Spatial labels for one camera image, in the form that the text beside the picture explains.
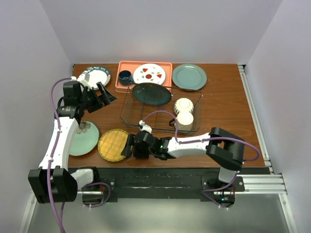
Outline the yellow woven round coaster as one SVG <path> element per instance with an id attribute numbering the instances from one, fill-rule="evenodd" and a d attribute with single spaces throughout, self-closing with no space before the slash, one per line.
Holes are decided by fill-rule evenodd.
<path id="1" fill-rule="evenodd" d="M 112 129 L 105 132 L 99 139 L 98 152 L 109 162 L 119 162 L 126 159 L 121 155 L 128 137 L 128 132 L 122 129 Z"/>

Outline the dark teal speckled plate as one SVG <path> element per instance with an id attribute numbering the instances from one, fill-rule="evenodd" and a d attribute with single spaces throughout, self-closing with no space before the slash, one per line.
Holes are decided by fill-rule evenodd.
<path id="1" fill-rule="evenodd" d="M 139 83 L 132 88 L 132 95 L 141 103 L 162 106 L 172 99 L 171 93 L 165 87 L 155 83 Z"/>

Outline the mint green flower plate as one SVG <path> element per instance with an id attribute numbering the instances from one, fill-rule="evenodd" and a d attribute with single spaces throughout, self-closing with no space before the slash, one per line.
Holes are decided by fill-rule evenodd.
<path id="1" fill-rule="evenodd" d="M 92 151 L 98 144 L 100 131 L 90 121 L 82 121 L 74 135 L 69 155 L 82 156 Z"/>

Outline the black wire dish rack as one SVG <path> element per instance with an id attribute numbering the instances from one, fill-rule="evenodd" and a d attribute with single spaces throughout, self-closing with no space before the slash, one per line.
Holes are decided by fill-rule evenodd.
<path id="1" fill-rule="evenodd" d="M 149 114 L 152 114 L 147 119 L 147 124 L 154 130 L 164 132 L 174 132 L 175 126 L 170 125 L 169 121 L 173 119 L 172 115 L 177 115 L 174 111 L 174 104 L 180 98 L 189 99 L 194 106 L 193 110 L 193 125 L 191 130 L 183 131 L 178 130 L 180 134 L 194 135 L 200 129 L 200 115 L 201 115 L 201 97 L 202 92 L 199 90 L 181 89 L 178 87 L 165 87 L 170 93 L 171 97 L 164 95 L 164 100 L 160 100 L 160 95 L 156 94 L 156 100 L 148 98 L 144 100 L 146 91 L 142 94 L 139 93 L 143 86 L 135 87 L 134 84 L 130 84 L 127 88 L 123 106 L 121 109 L 121 122 L 129 127 L 137 127 L 140 120 L 145 119 Z"/>

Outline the cream white mug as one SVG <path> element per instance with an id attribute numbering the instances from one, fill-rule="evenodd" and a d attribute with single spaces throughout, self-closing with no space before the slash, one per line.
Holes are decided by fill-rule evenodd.
<path id="1" fill-rule="evenodd" d="M 176 120 L 178 122 L 179 131 L 191 131 L 194 122 L 194 117 L 192 113 L 187 111 L 182 111 L 177 114 Z M 176 121 L 173 118 L 169 121 L 171 127 L 176 127 Z"/>

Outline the white bowl blue striped outside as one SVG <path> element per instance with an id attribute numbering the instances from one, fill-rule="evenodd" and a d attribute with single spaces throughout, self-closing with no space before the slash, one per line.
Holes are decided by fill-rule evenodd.
<path id="1" fill-rule="evenodd" d="M 194 104 L 188 98 L 179 98 L 173 107 L 175 114 L 179 114 L 180 112 L 186 111 L 191 114 L 194 112 Z"/>

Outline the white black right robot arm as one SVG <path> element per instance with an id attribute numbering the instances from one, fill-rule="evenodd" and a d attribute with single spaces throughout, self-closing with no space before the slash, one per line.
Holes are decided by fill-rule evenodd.
<path id="1" fill-rule="evenodd" d="M 122 146 L 121 155 L 148 159 L 150 155 L 160 160 L 175 159 L 188 155 L 207 155 L 220 165 L 216 184 L 227 191 L 234 184 L 237 172 L 242 169 L 245 141 L 219 127 L 199 136 L 184 138 L 157 138 L 142 130 L 129 134 Z"/>

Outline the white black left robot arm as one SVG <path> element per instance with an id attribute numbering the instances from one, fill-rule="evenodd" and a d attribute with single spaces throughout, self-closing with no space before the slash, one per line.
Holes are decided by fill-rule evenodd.
<path id="1" fill-rule="evenodd" d="M 37 169 L 28 174 L 28 181 L 39 203 L 72 202 L 84 187 L 96 190 L 101 179 L 96 167 L 68 171 L 69 151 L 85 111 L 95 112 L 116 100 L 101 82 L 101 92 L 79 81 L 63 80 L 63 96 L 54 108 L 54 130 L 47 152 Z"/>

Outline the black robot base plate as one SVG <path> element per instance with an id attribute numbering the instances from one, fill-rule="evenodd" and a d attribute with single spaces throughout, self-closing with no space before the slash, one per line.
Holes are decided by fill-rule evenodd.
<path id="1" fill-rule="evenodd" d="M 199 199 L 202 191 L 222 187 L 216 168 L 102 167 L 102 182 L 111 188 L 110 202 L 118 199 Z"/>

